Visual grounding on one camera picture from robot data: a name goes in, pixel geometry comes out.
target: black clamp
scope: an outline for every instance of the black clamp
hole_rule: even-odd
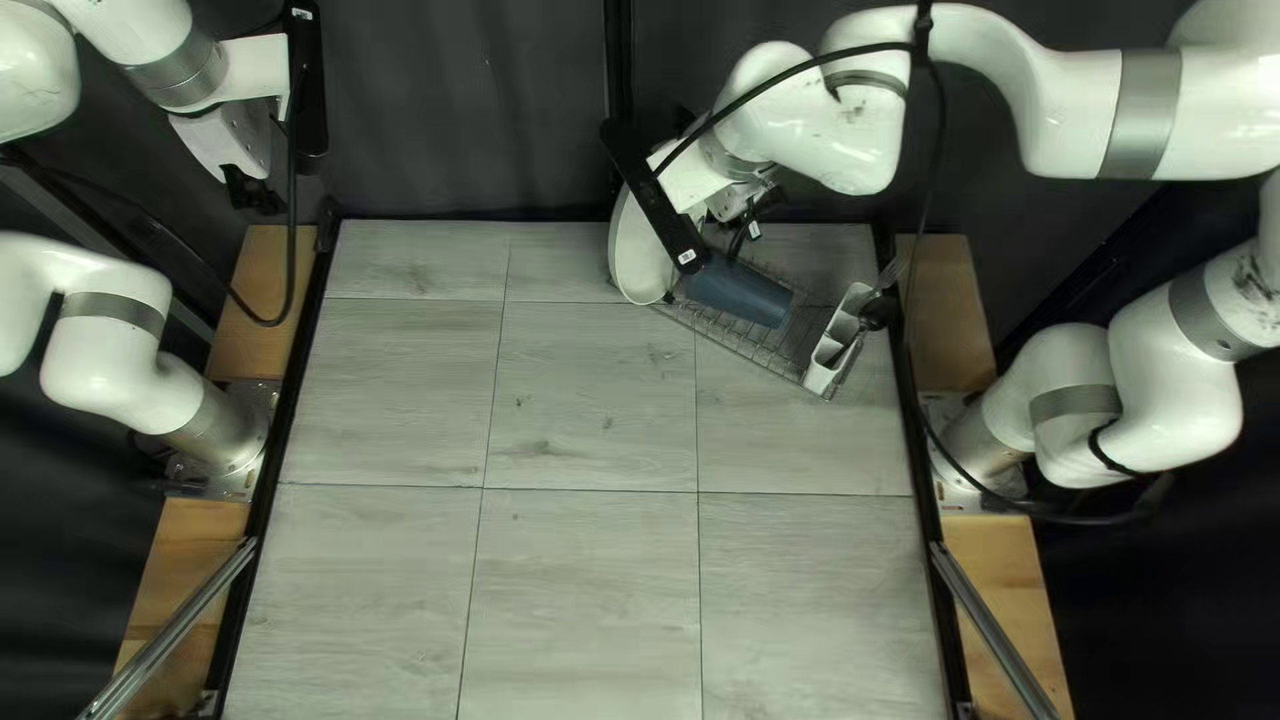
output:
[[[913,60],[916,65],[929,61],[929,31],[933,29],[933,0],[919,0],[915,4],[915,24],[913,26],[915,53]]]

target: black metal frame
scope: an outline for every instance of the black metal frame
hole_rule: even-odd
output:
[[[896,233],[884,223],[873,223],[876,237],[876,261],[883,268],[897,252]],[[901,302],[899,288],[884,291]],[[931,542],[942,542],[942,518],[933,501],[933,473],[929,464],[928,445],[924,428],[920,427],[915,411],[915,375],[911,373],[911,359],[906,352],[902,323],[888,325],[890,348],[893,355],[893,375],[897,379],[897,400],[902,415],[902,434],[906,438],[906,456],[911,470],[911,496],[915,500],[915,515],[919,519],[922,547]],[[938,646],[938,659],[942,662],[942,685],[947,705],[947,717],[959,720],[960,707],[972,702],[969,694],[969,671],[964,664],[964,647],[960,644],[960,621],[956,616],[955,601],[946,582],[932,562],[922,553],[920,562],[928,568],[929,607],[933,612],[933,629]]]
[[[307,360],[311,356],[311,345],[315,341],[320,307],[324,304],[324,290],[329,281],[329,269],[333,266],[337,225],[337,219],[333,219],[328,224],[321,220],[320,233],[316,238],[315,265],[311,268],[311,279],[307,284],[306,299],[298,314],[298,327],[293,336],[293,346],[289,348],[289,361],[285,365],[284,378],[280,383],[280,397],[276,402],[275,416],[271,420],[271,429],[266,438],[262,470],[257,478],[253,502],[244,527],[247,537],[257,538],[259,548],[262,547],[266,538],[271,506],[275,502],[275,489],[279,484],[280,469],[284,465],[284,454],[289,443],[289,429],[293,427],[298,395],[301,393],[302,380],[306,375]],[[239,648],[241,632],[244,629],[250,596],[253,592],[253,580],[257,577],[260,557],[261,550],[244,571],[241,573],[239,578],[236,579],[227,594],[227,606],[223,610],[221,625],[218,628],[214,657],[209,664],[209,674],[205,676],[205,689],[216,692],[214,717],[221,717],[223,706],[227,702],[227,689],[236,665],[236,652]]]

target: silver metal band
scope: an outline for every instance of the silver metal band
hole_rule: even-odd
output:
[[[266,442],[266,420],[205,380],[196,414],[177,430],[155,437],[229,473],[257,457]]]
[[[41,13],[58,20],[58,24],[63,26],[69,32],[74,32],[72,31],[72,24],[67,22],[67,18],[64,18],[61,13],[58,12],[58,8],[54,8],[49,3],[45,3],[45,0],[14,0],[14,1],[18,3],[19,5],[27,5],[28,8],[35,8],[40,10]]]
[[[114,318],[141,328],[160,340],[164,315],[159,310],[123,295],[73,292],[63,300],[60,318]]]
[[[1266,350],[1235,334],[1217,314],[1204,288],[1204,265],[1169,283],[1169,310],[1178,329],[1210,357],[1239,363]]]
[[[698,138],[698,149],[717,173],[739,182],[758,181],[777,168],[777,163],[756,163],[733,155],[721,145],[714,132]]]
[[[1030,457],[991,433],[980,402],[970,405],[942,430],[942,445],[961,468],[978,478],[989,478]]]
[[[835,92],[837,87],[846,85],[869,85],[882,87],[906,100],[906,83],[896,77],[877,70],[836,70],[828,76],[827,90]]]
[[[1180,50],[1123,50],[1120,94],[1100,178],[1151,179],[1174,131]]]
[[[1038,425],[1062,415],[1083,413],[1119,414],[1120,393],[1115,386],[1068,386],[1042,392],[1032,398],[1032,424]]]
[[[227,78],[227,53],[195,24],[182,45],[159,60],[122,65],[124,74],[155,104],[183,108],[209,97]]]

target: tile floor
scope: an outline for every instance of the tile floor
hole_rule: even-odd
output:
[[[824,404],[626,304],[605,236],[344,223],[227,717],[943,716],[887,343]]]

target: wooden board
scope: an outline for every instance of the wooden board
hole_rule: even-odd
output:
[[[899,236],[899,252],[910,254],[913,241]],[[925,236],[914,265],[902,282],[902,295],[916,387],[986,389],[996,378],[996,360],[968,240]],[[1059,715],[1074,717],[1030,520],[1025,515],[943,515],[942,537]],[[969,618],[959,607],[956,614],[978,716],[1028,717]]]
[[[129,626],[115,662],[119,671],[169,620],[173,611],[236,551],[248,505],[170,497],[151,542]],[[180,715],[200,698],[214,653],[225,593],[200,618],[191,634],[120,717]]]
[[[228,297],[223,316],[214,333],[205,375],[211,380],[259,379],[278,380],[284,377],[293,333],[298,327],[302,301],[315,264],[316,228],[298,228],[298,256],[294,265],[293,310],[275,328],[256,325]],[[250,225],[241,246],[239,261],[232,287],[260,316],[274,318],[284,300],[285,232],[282,225]]]
[[[897,251],[911,255],[914,241],[914,236],[899,236]],[[927,234],[913,265],[910,282],[901,287],[915,387],[986,389],[996,380],[996,357],[969,241],[963,234]]]
[[[284,377],[293,334],[315,260],[315,228],[297,234],[297,282],[289,318],[275,328],[255,325],[228,297],[214,333],[206,374],[215,380]],[[260,315],[274,315],[284,296],[284,228],[252,225],[244,234],[232,286]],[[248,519],[248,505],[170,497],[165,501],[142,571],[116,671],[168,621],[179,605],[230,557]],[[180,715],[200,700],[214,656],[225,593],[201,615],[191,633],[118,717],[151,720]]]

